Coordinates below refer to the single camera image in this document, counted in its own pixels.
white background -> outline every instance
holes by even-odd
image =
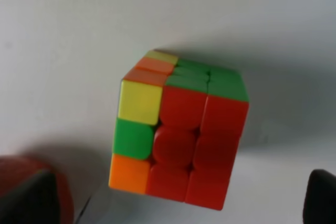
[[[81,223],[302,223],[336,173],[335,0],[0,0],[0,154],[69,178]],[[119,83],[151,48],[239,68],[250,112],[223,211],[111,191]]]

blurry object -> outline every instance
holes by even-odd
[[[304,224],[335,224],[336,177],[325,170],[313,170],[304,203]]]
[[[50,193],[49,199],[44,198],[47,191]],[[53,192],[55,191],[57,193],[58,203],[55,202],[56,199],[53,197]],[[49,164],[34,158],[21,156],[0,157],[1,218],[3,217],[3,211],[6,211],[7,207],[12,213],[23,211],[23,206],[26,204],[34,208],[34,204],[32,203],[33,197],[39,198],[34,201],[35,207],[39,208],[35,209],[35,211],[40,211],[42,216],[46,216],[46,212],[44,212],[43,208],[40,208],[42,205],[44,205],[44,207],[45,205],[53,207],[53,210],[50,210],[53,212],[49,216],[50,220],[44,223],[52,224],[52,221],[55,221],[53,214],[57,211],[59,212],[59,221],[57,223],[73,223],[73,201],[65,175],[58,172]],[[26,219],[25,222],[18,221],[11,223],[42,222]]]

cube face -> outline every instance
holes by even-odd
[[[161,87],[123,80],[118,118],[156,125],[159,119],[161,95]]]
[[[113,152],[116,154],[146,159],[152,152],[154,130],[142,123],[117,119]]]
[[[221,210],[248,108],[236,70],[149,51],[121,84],[110,187]]]

